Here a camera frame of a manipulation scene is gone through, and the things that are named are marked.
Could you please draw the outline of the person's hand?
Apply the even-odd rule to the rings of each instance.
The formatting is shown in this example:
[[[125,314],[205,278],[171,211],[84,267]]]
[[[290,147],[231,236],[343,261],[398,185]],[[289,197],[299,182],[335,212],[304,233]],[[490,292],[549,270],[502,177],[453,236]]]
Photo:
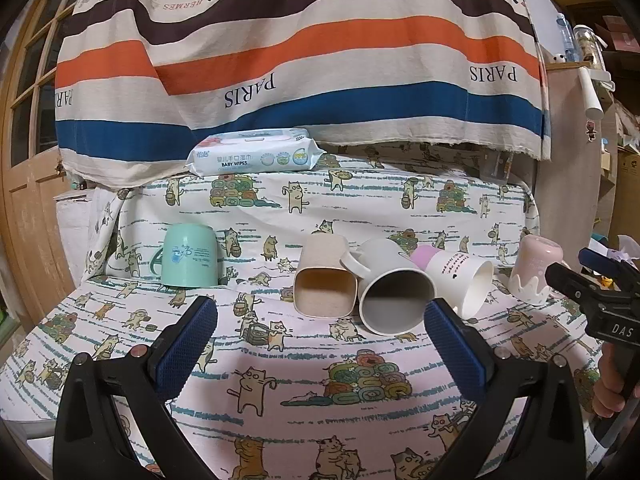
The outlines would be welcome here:
[[[602,346],[602,356],[598,362],[600,378],[593,386],[592,409],[603,418],[611,418],[623,411],[626,404],[622,396],[624,380],[615,365],[614,350],[615,347],[609,342]]]

